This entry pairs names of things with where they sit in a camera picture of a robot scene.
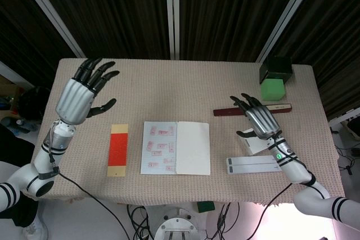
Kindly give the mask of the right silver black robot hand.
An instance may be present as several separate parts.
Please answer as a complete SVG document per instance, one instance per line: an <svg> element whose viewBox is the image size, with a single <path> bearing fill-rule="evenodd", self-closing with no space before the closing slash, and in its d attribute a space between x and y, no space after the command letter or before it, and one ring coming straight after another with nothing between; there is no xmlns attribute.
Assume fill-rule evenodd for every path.
<svg viewBox="0 0 360 240"><path fill-rule="evenodd" d="M235 96L230 96L230 99L234 101L235 106L238 106L243 111L251 123L253 131L246 133L237 131L236 134L241 138L258 137L262 140L277 138L282 131L270 110L255 97L249 96L246 93L241 95L247 100L247 103Z"/></svg>

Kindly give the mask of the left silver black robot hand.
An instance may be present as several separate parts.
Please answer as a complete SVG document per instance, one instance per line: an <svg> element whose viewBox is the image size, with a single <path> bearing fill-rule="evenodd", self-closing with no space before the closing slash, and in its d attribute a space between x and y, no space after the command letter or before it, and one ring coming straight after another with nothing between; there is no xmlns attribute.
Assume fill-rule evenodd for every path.
<svg viewBox="0 0 360 240"><path fill-rule="evenodd" d="M67 82L56 106L59 121L68 125L82 124L85 119L103 114L113 107L116 99L112 98L100 107L92 107L93 101L105 84L120 71L107 70L115 65L109 61L96 68L101 58L88 58Z"/></svg>

